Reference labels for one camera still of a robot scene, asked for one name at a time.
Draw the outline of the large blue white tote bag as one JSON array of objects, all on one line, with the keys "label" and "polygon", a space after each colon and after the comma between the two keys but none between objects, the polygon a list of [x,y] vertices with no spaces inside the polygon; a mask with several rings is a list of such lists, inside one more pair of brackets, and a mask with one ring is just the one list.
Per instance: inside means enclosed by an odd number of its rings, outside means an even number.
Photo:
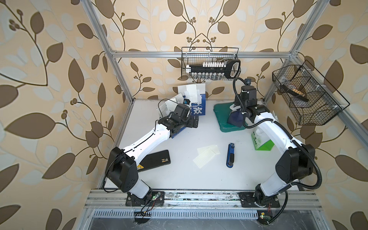
[{"label": "large blue white tote bag", "polygon": [[193,115],[204,116],[206,114],[206,85],[204,83],[178,86],[178,93],[190,100]]}]

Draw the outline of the blue stapler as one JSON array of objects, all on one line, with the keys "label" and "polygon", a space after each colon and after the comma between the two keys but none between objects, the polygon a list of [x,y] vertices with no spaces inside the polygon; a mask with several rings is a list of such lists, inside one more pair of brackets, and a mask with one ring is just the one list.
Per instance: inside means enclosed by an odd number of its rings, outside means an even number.
[{"label": "blue stapler", "polygon": [[227,160],[226,160],[226,166],[228,168],[232,168],[233,167],[234,158],[235,158],[234,150],[235,150],[235,145],[233,143],[230,143],[228,145]]}]

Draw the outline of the small blue white bag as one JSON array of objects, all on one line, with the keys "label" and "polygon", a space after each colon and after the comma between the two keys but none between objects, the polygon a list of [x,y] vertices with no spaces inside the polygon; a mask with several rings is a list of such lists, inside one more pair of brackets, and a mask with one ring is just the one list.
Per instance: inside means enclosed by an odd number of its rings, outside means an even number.
[{"label": "small blue white bag", "polygon": [[227,123],[236,127],[243,127],[244,115],[242,114],[241,106],[233,103],[230,106],[230,110]]}]

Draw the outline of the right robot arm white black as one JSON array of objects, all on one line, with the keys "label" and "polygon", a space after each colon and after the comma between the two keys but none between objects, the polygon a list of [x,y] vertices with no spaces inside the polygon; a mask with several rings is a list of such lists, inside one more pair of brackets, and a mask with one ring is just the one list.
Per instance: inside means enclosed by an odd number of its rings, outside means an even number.
[{"label": "right robot arm white black", "polygon": [[281,153],[275,172],[255,189],[255,201],[261,203],[292,186],[315,190],[322,184],[322,173],[315,162],[315,148],[305,145],[282,126],[263,104],[257,103],[255,88],[243,85],[235,93],[235,105],[240,106],[242,125],[247,129],[260,128]]}]

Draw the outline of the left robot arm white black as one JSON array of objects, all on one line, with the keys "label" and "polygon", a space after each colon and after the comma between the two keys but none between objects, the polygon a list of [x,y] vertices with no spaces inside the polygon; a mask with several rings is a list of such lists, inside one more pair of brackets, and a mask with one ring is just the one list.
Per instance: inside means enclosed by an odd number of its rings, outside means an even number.
[{"label": "left robot arm white black", "polygon": [[105,177],[122,192],[129,192],[139,199],[151,195],[151,188],[139,179],[137,166],[157,146],[178,134],[183,128],[197,128],[199,116],[192,114],[191,108],[177,104],[174,111],[155,121],[155,126],[138,141],[111,150]]}]

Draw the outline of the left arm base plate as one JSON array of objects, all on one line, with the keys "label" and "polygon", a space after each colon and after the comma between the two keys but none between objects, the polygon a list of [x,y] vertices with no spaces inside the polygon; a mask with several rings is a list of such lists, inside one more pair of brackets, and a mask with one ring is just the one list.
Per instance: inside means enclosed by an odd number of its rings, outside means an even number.
[{"label": "left arm base plate", "polygon": [[144,207],[145,205],[155,203],[155,207],[162,207],[165,200],[165,192],[164,191],[149,191],[144,198],[138,198],[136,195],[131,192],[127,192],[126,198],[126,206],[127,207]]}]

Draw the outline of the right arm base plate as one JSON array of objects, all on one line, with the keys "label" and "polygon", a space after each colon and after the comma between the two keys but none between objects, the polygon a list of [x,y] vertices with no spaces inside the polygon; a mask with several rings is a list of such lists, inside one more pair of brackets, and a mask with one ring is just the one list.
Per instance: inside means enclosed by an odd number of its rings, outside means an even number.
[{"label": "right arm base plate", "polygon": [[278,197],[265,196],[262,192],[240,192],[238,194],[243,208],[279,208]]}]

